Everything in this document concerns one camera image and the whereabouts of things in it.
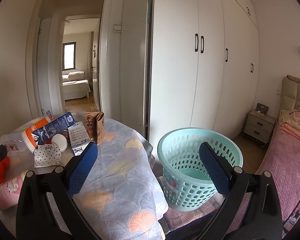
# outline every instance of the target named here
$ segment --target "beige upholstered headboard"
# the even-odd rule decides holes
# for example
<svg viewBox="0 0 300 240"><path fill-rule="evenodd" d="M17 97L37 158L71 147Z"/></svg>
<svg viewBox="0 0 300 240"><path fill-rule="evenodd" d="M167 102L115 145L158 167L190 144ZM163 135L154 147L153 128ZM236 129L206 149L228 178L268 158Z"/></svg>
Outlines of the beige upholstered headboard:
<svg viewBox="0 0 300 240"><path fill-rule="evenodd" d="M280 110L297 109L300 111L300 83L287 77L283 78L282 83Z"/></svg>

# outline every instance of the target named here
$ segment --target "basket rim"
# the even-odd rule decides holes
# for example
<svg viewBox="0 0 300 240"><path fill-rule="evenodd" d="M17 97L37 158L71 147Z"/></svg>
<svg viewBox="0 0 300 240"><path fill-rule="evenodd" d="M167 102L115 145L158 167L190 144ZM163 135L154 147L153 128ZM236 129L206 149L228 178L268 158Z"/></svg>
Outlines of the basket rim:
<svg viewBox="0 0 300 240"><path fill-rule="evenodd" d="M204 131L210 131L210 132L213 132L213 133L216 133L218 135L220 135L221 137L231 141L234 145L234 147L236 148L236 150L238 151L239 153L239 158L240 158L240 162L239 162L239 165L241 168L243 166L243 156L242 156L242 153L239 149L239 147L231 140L229 139L228 137L218 133L218 132L215 132L215 131L212 131L212 130L208 130L208 129L203 129L203 128L200 128L200 127L185 127L185 128L179 128L179 129L175 129L173 131L170 131L168 133L166 133L164 136L162 136L162 138L160 139L159 143L158 143L158 147L157 147L157 153L158 153L158 158L159 158L159 161L163 164L163 167L171 167L172 169L169 169L169 173L174 175L175 177L178 177L180 180L182 181L191 181L191 184L193 185L200 185L200 184L208 184L209 186L210 185L214 185L214 183L212 182L212 180L202 180L202 179L196 179L196 178L193 178L191 176L188 176L186 174L183 174L182 172L179 172L179 173L176 173L174 170L175 168L173 168L171 166L171 164L168 162L168 160L166 158L162 158L161 156L161 149L162 149L162 145L163 145L163 141L165 140L165 138L167 138L170 134L176 132L176 131L180 131L180 130L204 130Z"/></svg>

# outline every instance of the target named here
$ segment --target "white paper with black hearts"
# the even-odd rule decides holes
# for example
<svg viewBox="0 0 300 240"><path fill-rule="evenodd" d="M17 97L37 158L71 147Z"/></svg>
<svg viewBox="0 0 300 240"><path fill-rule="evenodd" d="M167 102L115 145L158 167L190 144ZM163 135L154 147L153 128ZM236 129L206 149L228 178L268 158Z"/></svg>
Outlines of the white paper with black hearts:
<svg viewBox="0 0 300 240"><path fill-rule="evenodd" d="M39 145L34 151L34 167L49 167L61 163L61 151L56 144Z"/></svg>

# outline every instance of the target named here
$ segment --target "white box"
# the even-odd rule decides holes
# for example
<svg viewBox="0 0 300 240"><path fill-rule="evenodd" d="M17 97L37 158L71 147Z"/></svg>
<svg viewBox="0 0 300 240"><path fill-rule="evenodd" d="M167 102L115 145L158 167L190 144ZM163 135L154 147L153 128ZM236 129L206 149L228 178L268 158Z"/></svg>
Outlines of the white box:
<svg viewBox="0 0 300 240"><path fill-rule="evenodd" d="M80 155L91 142L87 130L83 122L77 122L73 126L69 127L68 130L71 148L74 152L74 155Z"/></svg>

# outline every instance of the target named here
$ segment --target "window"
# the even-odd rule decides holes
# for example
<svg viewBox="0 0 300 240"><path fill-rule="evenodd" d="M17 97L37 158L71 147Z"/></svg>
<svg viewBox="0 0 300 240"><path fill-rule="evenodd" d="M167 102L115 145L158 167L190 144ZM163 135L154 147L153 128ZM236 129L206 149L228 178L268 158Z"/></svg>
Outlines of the window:
<svg viewBox="0 0 300 240"><path fill-rule="evenodd" d="M75 69L75 46L76 42L67 42L63 44L62 71Z"/></svg>

